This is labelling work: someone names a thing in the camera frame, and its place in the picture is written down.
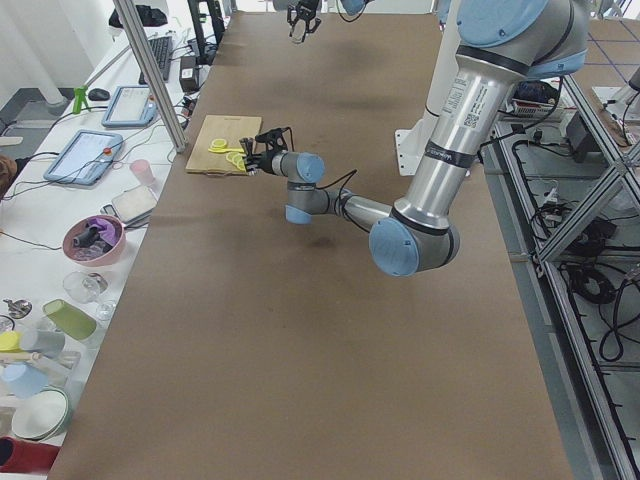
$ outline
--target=keyboard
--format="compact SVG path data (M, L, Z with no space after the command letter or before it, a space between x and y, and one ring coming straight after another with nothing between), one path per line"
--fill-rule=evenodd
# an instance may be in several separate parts
M173 51L173 44L171 37L157 37L149 39L149 46L153 52L153 56L156 57L158 67L162 73L162 79L166 82L169 80L169 71L171 70L171 53ZM144 73L140 72L140 78L138 79L140 85L146 85L147 82L144 79Z

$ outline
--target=bowl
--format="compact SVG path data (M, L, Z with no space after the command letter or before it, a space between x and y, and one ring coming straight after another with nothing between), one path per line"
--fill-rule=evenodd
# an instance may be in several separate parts
M113 235L115 237L115 244L108 252L101 253L99 252L99 248L90 249L90 247L74 245L74 238L81 236L86 231L88 222L93 220L106 221L114 228ZM124 250L125 244L124 224L117 217L111 215L93 215L79 221L69 229L62 240L62 251L69 260L78 265L82 265L83 267L102 267L117 262L120 254Z
M57 388L45 389L16 408L11 430L26 440L42 440L66 424L70 410L66 393Z

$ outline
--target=pink bowl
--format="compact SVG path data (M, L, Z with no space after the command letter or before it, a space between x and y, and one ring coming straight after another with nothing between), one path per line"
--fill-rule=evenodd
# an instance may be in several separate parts
M116 229L117 241L113 248L107 253L88 260L79 260L76 258L76 254L78 253L78 250L82 250L82 248L75 247L73 245L73 238L84 232L87 222L92 218L101 218L110 222ZM112 265L116 263L116 261L120 257L120 254L124 250L126 243L127 241L124 233L124 225L117 217L113 217L111 215L93 215L79 221L69 229L67 234L64 236L64 240L62 241L62 251L69 260L72 260L78 265L82 265L83 267L102 267L104 265Z

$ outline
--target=power adapter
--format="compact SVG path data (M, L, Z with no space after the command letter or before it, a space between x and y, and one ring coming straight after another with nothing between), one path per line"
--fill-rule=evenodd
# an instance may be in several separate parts
M193 55L185 55L180 58L180 86L183 92L197 92L200 90L200 68Z

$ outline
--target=white bowl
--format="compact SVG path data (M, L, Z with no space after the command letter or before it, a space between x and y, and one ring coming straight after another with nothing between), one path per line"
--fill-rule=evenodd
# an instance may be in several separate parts
M11 420L13 433L24 439L40 440L55 432L69 413L69 399L57 389L44 390L27 398Z

